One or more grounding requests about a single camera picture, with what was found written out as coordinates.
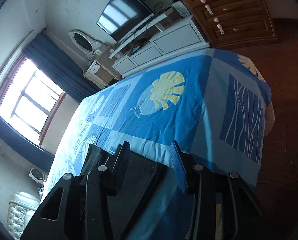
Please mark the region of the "black pants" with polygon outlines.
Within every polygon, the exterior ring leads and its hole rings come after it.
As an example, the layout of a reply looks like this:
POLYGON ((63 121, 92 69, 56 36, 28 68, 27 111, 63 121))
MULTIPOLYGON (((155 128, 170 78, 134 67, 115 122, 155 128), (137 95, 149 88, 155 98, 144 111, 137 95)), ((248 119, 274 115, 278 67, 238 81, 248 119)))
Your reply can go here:
POLYGON ((85 158, 82 170, 80 172, 81 176, 86 176, 92 169, 97 168, 101 165, 107 165, 109 159, 116 155, 117 148, 111 147, 109 151, 105 151, 98 146, 89 144, 87 156, 85 158))

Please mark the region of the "white box fan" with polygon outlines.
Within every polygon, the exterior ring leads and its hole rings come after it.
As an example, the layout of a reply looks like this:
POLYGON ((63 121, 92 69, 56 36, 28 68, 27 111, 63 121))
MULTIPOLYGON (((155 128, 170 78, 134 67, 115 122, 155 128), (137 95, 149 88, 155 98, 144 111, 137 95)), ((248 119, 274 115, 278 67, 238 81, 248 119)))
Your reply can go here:
POLYGON ((37 183, 43 183, 47 180, 48 176, 43 174, 38 169, 32 168, 29 172, 29 177, 37 183))

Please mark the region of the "cream tufted leather headboard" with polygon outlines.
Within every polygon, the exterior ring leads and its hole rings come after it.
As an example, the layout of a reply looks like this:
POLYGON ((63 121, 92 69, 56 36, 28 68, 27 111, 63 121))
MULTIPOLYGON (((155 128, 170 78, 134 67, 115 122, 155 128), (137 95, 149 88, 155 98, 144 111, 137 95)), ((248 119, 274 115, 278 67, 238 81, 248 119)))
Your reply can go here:
POLYGON ((6 230, 13 239, 20 239, 24 229, 40 205, 40 200, 27 193, 13 194, 9 201, 6 230))

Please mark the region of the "left blue curtain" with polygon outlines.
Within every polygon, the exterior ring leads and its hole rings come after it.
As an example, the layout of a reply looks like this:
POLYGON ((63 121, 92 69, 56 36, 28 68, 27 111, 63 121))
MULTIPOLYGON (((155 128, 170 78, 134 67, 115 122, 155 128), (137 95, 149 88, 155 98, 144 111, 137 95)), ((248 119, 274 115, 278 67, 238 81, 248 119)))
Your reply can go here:
POLYGON ((24 159, 46 173, 50 172, 54 155, 22 136, 0 116, 0 138, 24 159))

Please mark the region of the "blue curtain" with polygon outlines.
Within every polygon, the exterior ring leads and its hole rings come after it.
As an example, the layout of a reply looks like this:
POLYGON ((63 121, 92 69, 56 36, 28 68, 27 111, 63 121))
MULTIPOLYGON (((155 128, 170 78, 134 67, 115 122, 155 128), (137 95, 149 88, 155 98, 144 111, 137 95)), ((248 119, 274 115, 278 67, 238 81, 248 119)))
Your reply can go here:
POLYGON ((25 46, 23 54, 76 102, 100 91, 82 69, 44 32, 25 46))
POLYGON ((24 159, 46 173, 50 172, 54 155, 22 136, 0 116, 0 138, 24 159))

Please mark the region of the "blue patterned bed sheet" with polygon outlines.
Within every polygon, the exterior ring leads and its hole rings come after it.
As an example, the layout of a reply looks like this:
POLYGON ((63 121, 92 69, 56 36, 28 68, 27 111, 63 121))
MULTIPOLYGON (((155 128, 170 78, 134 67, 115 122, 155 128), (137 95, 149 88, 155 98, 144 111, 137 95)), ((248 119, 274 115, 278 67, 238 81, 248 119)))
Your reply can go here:
POLYGON ((78 175, 89 145, 132 150, 171 166, 171 142, 212 171, 235 171, 254 189, 261 166, 265 109, 272 93, 251 59, 203 49, 134 74, 84 99, 48 175, 78 175))

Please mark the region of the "white vanity dresser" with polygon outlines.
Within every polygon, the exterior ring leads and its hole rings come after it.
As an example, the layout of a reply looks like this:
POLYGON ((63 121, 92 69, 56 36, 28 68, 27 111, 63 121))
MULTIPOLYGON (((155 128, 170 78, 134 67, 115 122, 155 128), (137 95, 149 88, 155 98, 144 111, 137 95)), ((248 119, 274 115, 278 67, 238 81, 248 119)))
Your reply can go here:
POLYGON ((94 83, 99 89, 109 87, 120 81, 121 74, 113 68, 117 58, 110 59, 111 46, 102 45, 89 60, 89 68, 83 71, 83 77, 94 83))

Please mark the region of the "right blue curtain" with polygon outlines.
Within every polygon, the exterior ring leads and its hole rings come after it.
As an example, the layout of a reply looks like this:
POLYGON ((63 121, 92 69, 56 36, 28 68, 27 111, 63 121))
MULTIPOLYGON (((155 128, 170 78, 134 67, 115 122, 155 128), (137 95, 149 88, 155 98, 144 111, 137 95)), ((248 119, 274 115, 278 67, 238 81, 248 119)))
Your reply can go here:
POLYGON ((23 54, 76 102, 100 91, 82 69, 44 32, 25 46, 23 54))

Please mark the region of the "oval vanity mirror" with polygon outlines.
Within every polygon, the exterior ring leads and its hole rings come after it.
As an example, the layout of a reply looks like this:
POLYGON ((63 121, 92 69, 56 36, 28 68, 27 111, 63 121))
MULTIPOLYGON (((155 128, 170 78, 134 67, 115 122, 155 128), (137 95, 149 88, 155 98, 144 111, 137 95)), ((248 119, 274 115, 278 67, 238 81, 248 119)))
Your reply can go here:
POLYGON ((102 42, 93 39, 88 34, 80 30, 71 30, 68 33, 70 39, 79 50, 81 50, 88 59, 91 59, 96 50, 102 46, 102 42))

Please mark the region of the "white tv cabinet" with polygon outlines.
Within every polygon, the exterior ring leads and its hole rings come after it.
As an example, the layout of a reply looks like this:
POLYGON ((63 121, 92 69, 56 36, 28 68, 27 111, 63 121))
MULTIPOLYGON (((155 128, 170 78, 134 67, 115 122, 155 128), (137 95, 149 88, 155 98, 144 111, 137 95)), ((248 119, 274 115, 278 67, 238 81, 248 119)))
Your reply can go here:
POLYGON ((209 48, 195 18, 190 15, 175 22, 162 32, 154 34, 138 52, 116 60, 113 69, 122 77, 186 54, 209 48))

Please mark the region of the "black flat screen television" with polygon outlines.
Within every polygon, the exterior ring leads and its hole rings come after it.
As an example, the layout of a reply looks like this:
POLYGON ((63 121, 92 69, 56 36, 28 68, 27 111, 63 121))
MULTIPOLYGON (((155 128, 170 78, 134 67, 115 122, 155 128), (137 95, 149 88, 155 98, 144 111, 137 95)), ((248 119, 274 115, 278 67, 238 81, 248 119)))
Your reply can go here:
POLYGON ((110 0, 96 24, 120 42, 152 17, 152 10, 141 0, 110 0))

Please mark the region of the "brown wooden wardrobe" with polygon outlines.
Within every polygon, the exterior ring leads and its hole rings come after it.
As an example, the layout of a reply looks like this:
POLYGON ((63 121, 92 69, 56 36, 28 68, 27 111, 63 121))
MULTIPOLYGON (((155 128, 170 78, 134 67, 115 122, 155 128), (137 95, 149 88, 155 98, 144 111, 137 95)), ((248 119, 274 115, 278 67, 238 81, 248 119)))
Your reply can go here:
POLYGON ((236 49, 277 40, 265 0, 181 0, 199 23, 210 46, 236 49))

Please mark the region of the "window with red frame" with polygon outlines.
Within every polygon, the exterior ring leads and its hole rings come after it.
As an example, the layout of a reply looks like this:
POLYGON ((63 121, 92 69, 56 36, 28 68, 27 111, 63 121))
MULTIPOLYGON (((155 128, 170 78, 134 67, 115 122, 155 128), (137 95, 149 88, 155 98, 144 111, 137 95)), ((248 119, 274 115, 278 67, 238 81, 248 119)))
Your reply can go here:
POLYGON ((0 87, 0 117, 41 146, 65 92, 20 54, 0 87))

